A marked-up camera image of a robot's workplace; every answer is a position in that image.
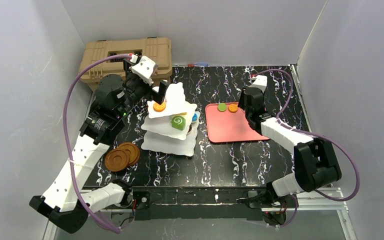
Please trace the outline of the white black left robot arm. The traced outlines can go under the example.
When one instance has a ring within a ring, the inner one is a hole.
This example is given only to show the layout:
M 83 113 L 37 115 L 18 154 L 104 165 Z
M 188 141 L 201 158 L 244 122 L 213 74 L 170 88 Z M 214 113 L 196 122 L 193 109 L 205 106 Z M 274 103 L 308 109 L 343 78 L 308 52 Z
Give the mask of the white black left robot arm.
M 68 146 L 68 158 L 51 186 L 35 195 L 29 206 L 67 233 L 80 230 L 88 217 L 101 228 L 119 234 L 121 228 L 98 216 L 104 208 L 122 203 L 130 186 L 115 180 L 104 187 L 82 194 L 81 189 L 97 162 L 114 143 L 125 127 L 124 118 L 144 99 L 162 103 L 169 86 L 168 80 L 159 84 L 128 73 L 105 76 L 95 90 L 74 146 Z

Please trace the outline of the green round macaron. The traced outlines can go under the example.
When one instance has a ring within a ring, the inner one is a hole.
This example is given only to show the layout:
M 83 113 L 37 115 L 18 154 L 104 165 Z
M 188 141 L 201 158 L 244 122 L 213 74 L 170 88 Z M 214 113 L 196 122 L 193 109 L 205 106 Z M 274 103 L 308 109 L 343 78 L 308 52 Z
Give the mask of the green round macaron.
M 220 112 L 225 112 L 227 110 L 227 105 L 225 103 L 219 103 L 217 105 L 217 110 Z

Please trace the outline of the white three-tier cake stand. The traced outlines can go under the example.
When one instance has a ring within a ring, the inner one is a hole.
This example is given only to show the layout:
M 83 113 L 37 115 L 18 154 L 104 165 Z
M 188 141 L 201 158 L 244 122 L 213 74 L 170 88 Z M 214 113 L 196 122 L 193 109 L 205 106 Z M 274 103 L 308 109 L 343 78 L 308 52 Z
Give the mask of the white three-tier cake stand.
M 142 150 L 172 154 L 178 156 L 192 157 L 197 143 L 198 126 L 200 114 L 198 106 L 186 100 L 184 86 L 181 82 L 172 83 L 168 86 L 165 95 L 166 109 L 162 112 L 153 110 L 153 100 L 147 102 L 148 114 L 141 125 L 145 131 Z M 176 114 L 188 112 L 184 116 L 186 125 L 184 130 L 177 130 L 171 126 L 172 117 Z M 198 120 L 192 122 L 194 113 L 198 114 Z M 187 134 L 190 125 L 193 130 Z

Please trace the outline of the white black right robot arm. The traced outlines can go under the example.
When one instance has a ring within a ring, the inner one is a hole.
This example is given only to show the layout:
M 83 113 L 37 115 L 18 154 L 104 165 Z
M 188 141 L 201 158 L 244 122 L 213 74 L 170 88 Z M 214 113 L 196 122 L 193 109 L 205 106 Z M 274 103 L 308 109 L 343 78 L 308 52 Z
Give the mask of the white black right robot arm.
M 252 130 L 290 152 L 294 172 L 266 185 L 266 196 L 275 200 L 289 194 L 312 192 L 341 179 L 342 172 L 333 145 L 318 137 L 298 132 L 268 113 L 264 94 L 257 87 L 243 88 L 238 107 Z

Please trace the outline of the green roll cake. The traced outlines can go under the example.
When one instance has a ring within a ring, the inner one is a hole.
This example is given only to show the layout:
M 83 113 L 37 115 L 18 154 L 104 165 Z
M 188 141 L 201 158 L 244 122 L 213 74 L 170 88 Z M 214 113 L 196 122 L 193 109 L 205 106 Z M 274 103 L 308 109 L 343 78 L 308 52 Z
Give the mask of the green roll cake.
M 186 127 L 186 119 L 182 115 L 175 115 L 171 119 L 171 127 L 183 131 Z

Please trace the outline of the round orange waffle cookie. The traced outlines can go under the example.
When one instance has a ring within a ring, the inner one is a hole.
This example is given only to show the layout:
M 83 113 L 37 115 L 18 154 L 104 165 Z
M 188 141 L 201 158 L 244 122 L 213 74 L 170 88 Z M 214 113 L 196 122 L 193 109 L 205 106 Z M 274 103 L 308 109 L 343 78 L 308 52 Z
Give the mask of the round orange waffle cookie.
M 155 102 L 155 103 L 153 104 L 153 106 L 152 106 L 152 108 L 153 108 L 153 110 L 154 110 L 155 112 L 162 112 L 162 111 L 164 111 L 164 110 L 166 109 L 166 107 L 167 107 L 166 102 L 163 102 L 163 103 L 161 103 L 161 104 L 158 104 L 157 102 Z

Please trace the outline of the tan plastic tool case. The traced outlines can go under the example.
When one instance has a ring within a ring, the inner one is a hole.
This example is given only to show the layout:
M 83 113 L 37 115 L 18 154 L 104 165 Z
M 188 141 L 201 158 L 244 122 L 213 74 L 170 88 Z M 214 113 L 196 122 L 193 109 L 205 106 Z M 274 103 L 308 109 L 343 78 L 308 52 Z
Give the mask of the tan plastic tool case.
M 136 54 L 147 56 L 157 64 L 157 70 L 152 75 L 153 86 L 161 80 L 170 80 L 173 73 L 172 41 L 168 37 L 148 37 L 130 40 L 99 40 L 85 45 L 79 72 L 94 62 L 120 54 Z M 87 84 L 95 92 L 103 77 L 117 74 L 126 77 L 122 58 L 111 59 L 101 63 L 83 74 L 80 81 Z

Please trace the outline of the pink serving tray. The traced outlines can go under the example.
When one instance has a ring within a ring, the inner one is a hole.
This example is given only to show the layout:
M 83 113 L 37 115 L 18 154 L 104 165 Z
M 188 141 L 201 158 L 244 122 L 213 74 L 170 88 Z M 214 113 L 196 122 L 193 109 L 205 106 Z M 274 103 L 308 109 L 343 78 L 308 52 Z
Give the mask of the pink serving tray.
M 205 107 L 205 118 L 208 139 L 212 143 L 266 141 L 263 136 L 250 128 L 245 112 L 238 109 L 236 112 L 218 110 L 217 103 L 210 103 Z

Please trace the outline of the blue donut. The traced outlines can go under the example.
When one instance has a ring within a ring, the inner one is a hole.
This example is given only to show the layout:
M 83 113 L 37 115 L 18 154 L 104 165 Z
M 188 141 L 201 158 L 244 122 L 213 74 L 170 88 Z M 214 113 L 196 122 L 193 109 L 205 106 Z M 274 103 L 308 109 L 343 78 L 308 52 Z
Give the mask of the blue donut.
M 198 113 L 195 112 L 194 115 L 193 115 L 193 117 L 192 117 L 192 122 L 193 122 L 193 123 L 196 122 L 196 121 L 198 120 L 198 118 L 199 118 Z

